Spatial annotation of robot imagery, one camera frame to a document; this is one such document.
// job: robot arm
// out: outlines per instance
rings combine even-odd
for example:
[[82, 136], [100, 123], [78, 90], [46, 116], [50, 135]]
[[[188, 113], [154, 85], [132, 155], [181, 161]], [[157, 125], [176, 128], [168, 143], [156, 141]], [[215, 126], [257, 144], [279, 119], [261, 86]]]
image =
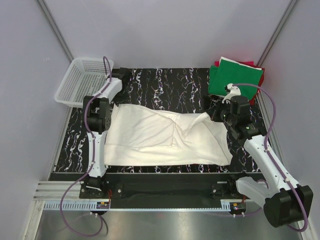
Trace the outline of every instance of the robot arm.
[[251, 121], [248, 99], [241, 96], [239, 88], [233, 86], [232, 83], [226, 87], [226, 90], [229, 94], [218, 102], [216, 107], [208, 109], [207, 113], [213, 121], [224, 122], [230, 126], [232, 136], [253, 157], [268, 183], [268, 188], [266, 188], [251, 177], [240, 177], [233, 184], [236, 186], [236, 191], [263, 208], [266, 218], [274, 227], [303, 220], [302, 210], [288, 182], [298, 193], [307, 216], [309, 216], [313, 198], [312, 190], [307, 185], [300, 186], [268, 144], [267, 150], [286, 176], [283, 179], [265, 150], [266, 130]]
[[87, 133], [89, 141], [89, 166], [92, 163], [92, 169], [83, 181], [83, 192], [86, 193], [90, 189], [90, 193], [95, 197], [102, 197], [106, 194], [106, 181], [104, 175], [108, 166], [105, 165], [105, 141], [108, 129], [111, 125], [110, 102], [121, 103], [126, 99], [125, 85], [129, 83], [131, 72], [127, 68], [114, 69], [112, 71], [112, 82], [93, 102], [88, 106], [87, 115], [85, 109], [89, 101], [94, 96], [85, 96], [83, 99], [82, 119], [87, 119], [88, 127], [92, 131]]

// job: white cloth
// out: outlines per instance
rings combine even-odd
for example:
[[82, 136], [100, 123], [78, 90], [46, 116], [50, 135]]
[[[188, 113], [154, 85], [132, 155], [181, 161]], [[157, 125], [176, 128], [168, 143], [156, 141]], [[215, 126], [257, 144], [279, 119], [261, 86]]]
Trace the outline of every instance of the white cloth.
[[112, 166], [229, 165], [227, 129], [207, 113], [175, 113], [144, 106], [114, 106], [104, 146]]

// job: metal floor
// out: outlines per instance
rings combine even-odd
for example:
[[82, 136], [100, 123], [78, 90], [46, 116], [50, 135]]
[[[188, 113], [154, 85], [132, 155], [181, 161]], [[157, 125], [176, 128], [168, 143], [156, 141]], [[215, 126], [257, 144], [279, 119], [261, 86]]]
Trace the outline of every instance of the metal floor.
[[[77, 231], [93, 234], [100, 221], [84, 211], [66, 211], [67, 221]], [[273, 228], [263, 212], [254, 216], [233, 218], [229, 213], [209, 212], [130, 212], [110, 211], [103, 215], [108, 224], [93, 240], [301, 240], [299, 233], [286, 226]], [[36, 240], [81, 240], [63, 229], [59, 211], [43, 211]]]

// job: white wall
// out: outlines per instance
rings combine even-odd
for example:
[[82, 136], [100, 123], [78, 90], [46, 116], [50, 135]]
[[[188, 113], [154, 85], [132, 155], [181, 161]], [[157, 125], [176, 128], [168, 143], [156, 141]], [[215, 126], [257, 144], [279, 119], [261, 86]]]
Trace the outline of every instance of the white wall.
[[283, 161], [313, 190], [310, 219], [320, 238], [319, 23], [320, 1], [300, 1], [263, 64], [263, 87], [276, 102], [275, 132]]
[[54, 94], [69, 61], [35, 0], [0, 7], [0, 239], [20, 239], [67, 108]]
[[45, 0], [76, 57], [116, 67], [257, 62], [290, 0]]

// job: green cloth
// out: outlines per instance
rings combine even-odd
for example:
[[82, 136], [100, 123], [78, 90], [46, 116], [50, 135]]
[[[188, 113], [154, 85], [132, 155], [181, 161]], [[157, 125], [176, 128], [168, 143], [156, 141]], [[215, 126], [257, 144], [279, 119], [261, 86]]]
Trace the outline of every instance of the green cloth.
[[[227, 95], [225, 86], [233, 84], [255, 84], [258, 85], [263, 70], [239, 65], [235, 62], [222, 59], [219, 67], [210, 67], [209, 94]], [[241, 95], [251, 100], [257, 93], [257, 89], [252, 86], [239, 86]]]

